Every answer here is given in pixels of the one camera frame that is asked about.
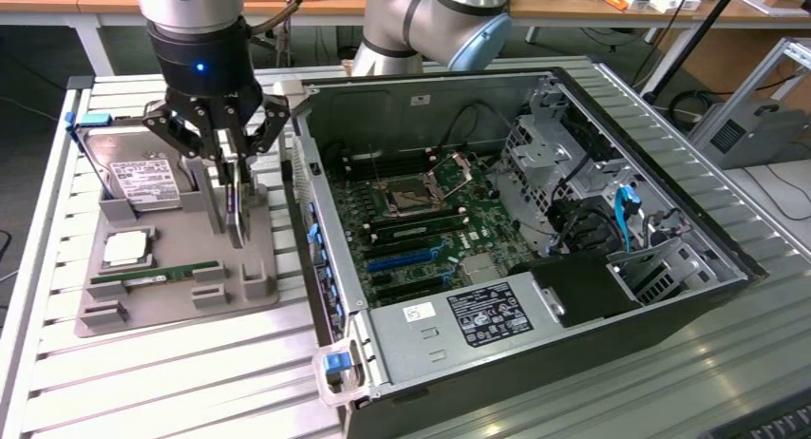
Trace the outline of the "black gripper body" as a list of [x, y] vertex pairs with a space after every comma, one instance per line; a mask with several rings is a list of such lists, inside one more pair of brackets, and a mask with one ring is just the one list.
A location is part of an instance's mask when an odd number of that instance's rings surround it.
[[205, 33], [172, 32], [148, 22], [146, 32], [170, 110], [193, 123], [202, 109], [210, 124], [225, 125], [234, 117], [245, 125], [262, 102], [262, 91], [253, 73], [244, 18]]

